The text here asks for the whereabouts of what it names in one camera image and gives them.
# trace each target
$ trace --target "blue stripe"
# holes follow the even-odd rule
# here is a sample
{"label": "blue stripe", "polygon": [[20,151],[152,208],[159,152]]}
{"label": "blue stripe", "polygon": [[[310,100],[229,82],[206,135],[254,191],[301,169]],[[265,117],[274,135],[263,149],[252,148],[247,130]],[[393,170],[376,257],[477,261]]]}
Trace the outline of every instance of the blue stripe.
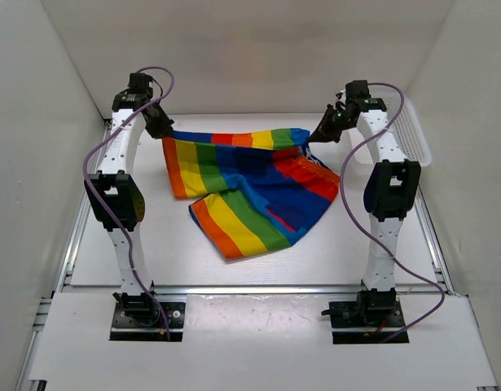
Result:
{"label": "blue stripe", "polygon": [[178,132],[174,131],[173,137],[182,141],[194,141],[197,143],[210,143],[212,133],[193,133],[193,132]]}
{"label": "blue stripe", "polygon": [[294,147],[307,144],[309,136],[310,136],[310,132],[306,129],[301,129],[301,128],[291,128],[290,129],[290,137],[292,137]]}
{"label": "blue stripe", "polygon": [[[227,186],[240,189],[290,244],[296,243],[324,214],[330,201],[285,178],[271,163],[272,151],[217,147],[218,166]],[[272,217],[283,219],[295,232]]]}

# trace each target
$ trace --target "black mounting plate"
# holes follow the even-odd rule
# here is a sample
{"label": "black mounting plate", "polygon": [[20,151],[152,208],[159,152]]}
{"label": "black mounting plate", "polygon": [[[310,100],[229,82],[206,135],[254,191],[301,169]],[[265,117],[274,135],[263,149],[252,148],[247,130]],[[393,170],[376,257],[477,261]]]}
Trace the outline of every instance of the black mounting plate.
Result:
{"label": "black mounting plate", "polygon": [[[393,328],[395,330],[382,331],[374,335],[367,335],[364,328],[376,328],[379,324],[366,324],[364,322],[364,317],[357,313],[356,301],[331,301],[330,313],[333,329],[332,340],[334,345],[377,344],[394,334],[399,328],[406,326],[399,301],[395,302],[395,306],[391,313],[384,317],[386,320],[384,329]],[[386,343],[407,344],[409,343],[409,337],[407,332],[402,332]]]}
{"label": "black mounting plate", "polygon": [[[332,328],[354,328],[354,327],[368,327],[370,325],[365,324],[364,320],[360,316],[353,316],[354,311],[357,309],[356,301],[331,301],[330,311],[340,312],[342,314],[352,314],[351,316],[332,316]],[[400,301],[395,301],[395,307],[391,314],[385,317],[386,324],[385,328],[404,327],[404,314],[402,313],[402,307],[400,306]]]}
{"label": "black mounting plate", "polygon": [[160,319],[150,323],[139,323],[136,319],[126,316],[120,303],[116,303],[112,316],[109,340],[149,340],[159,342],[181,342],[183,339],[183,325],[185,324],[186,303],[174,301],[160,301],[169,320],[170,340],[166,334],[160,333]]}

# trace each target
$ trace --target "white platform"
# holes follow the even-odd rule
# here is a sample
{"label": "white platform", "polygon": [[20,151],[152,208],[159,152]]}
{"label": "white platform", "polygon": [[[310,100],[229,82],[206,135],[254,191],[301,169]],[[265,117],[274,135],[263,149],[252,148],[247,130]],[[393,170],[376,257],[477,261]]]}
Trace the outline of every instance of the white platform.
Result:
{"label": "white platform", "polygon": [[[194,132],[249,132],[284,127],[312,130],[321,118],[309,115],[175,116],[176,130]],[[192,200],[175,200],[165,170],[161,143],[144,133],[134,164],[134,180],[142,191],[147,212],[142,225],[143,251],[156,285],[241,284],[358,284],[366,269],[369,241],[350,221],[338,196],[323,218],[293,247],[228,263],[192,221]],[[313,153],[335,172],[349,144],[316,143]],[[370,165],[352,160],[347,191],[358,220],[369,227],[363,207],[363,188]],[[398,257],[410,269],[435,280],[432,259],[415,210],[402,226]],[[120,273],[106,231],[90,215],[83,235],[71,285],[119,286]],[[396,268],[398,284],[422,284]]]}
{"label": "white platform", "polygon": [[[30,379],[46,391],[476,391],[496,385],[468,299],[448,297],[409,344],[332,345],[323,296],[187,298],[183,342],[109,341],[109,294],[55,296]],[[406,321],[436,295],[401,298]]]}

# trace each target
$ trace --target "striped towel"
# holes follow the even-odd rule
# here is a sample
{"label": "striped towel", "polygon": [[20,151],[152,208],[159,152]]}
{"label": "striped towel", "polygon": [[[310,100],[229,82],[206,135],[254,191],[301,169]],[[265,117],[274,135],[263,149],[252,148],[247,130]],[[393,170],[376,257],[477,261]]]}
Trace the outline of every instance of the striped towel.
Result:
{"label": "striped towel", "polygon": [[335,199],[339,177],[311,155],[309,135],[293,128],[163,138],[174,196],[204,197],[189,211],[225,258],[294,245]]}

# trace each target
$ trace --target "red stripe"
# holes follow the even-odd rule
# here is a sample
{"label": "red stripe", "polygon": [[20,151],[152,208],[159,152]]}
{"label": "red stripe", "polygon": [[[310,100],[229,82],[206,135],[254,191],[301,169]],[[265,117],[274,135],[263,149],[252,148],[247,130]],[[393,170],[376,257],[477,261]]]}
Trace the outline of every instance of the red stripe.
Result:
{"label": "red stripe", "polygon": [[283,149],[282,151],[274,152],[272,157],[273,160],[282,160],[289,157],[298,157],[300,155],[299,147],[292,147],[289,149]]}
{"label": "red stripe", "polygon": [[289,230],[290,232],[295,232],[293,228],[291,228],[281,217],[277,216],[276,214],[273,214],[269,209],[266,210],[272,217],[274,217],[277,221],[279,221],[281,224],[284,225],[284,227]]}
{"label": "red stripe", "polygon": [[216,133],[212,135],[211,143],[218,145],[232,145],[232,136],[233,134]]}
{"label": "red stripe", "polygon": [[296,159],[276,160],[274,166],[285,178],[292,178],[306,190],[330,202],[337,196],[339,177],[329,169],[308,161],[304,156]]}

